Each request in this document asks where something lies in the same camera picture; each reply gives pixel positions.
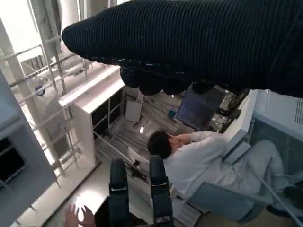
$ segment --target dark knit sleeve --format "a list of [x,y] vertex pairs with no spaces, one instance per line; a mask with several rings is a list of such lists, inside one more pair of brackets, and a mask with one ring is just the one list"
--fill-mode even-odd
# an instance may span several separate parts
[[155,76],[163,84],[269,88],[302,97],[302,2],[133,0],[68,26],[62,39],[83,58],[122,66],[124,79]]

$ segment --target man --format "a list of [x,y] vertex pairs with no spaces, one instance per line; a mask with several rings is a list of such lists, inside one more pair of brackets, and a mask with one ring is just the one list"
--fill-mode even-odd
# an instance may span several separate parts
[[255,144],[244,157],[230,165],[222,161],[226,153],[222,134],[210,131],[171,136],[156,131],[148,141],[148,151],[164,159],[169,181],[184,198],[190,198],[203,182],[228,187],[235,191],[255,194],[261,181],[248,165],[263,176],[270,168],[272,187],[276,193],[288,186],[283,163],[275,145],[267,140]]

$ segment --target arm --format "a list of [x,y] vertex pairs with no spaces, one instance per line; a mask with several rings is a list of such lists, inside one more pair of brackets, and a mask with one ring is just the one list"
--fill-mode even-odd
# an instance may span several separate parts
[[212,132],[212,131],[199,131],[199,132],[194,132],[194,133],[191,133],[188,135],[190,135],[190,142],[199,142],[199,141],[205,140],[209,137],[218,138],[218,137],[222,136],[222,134],[217,133],[217,132]]
[[188,150],[196,151],[199,154],[198,156],[203,159],[203,162],[208,162],[224,156],[226,141],[221,134],[215,133],[201,141],[189,144],[187,148]]

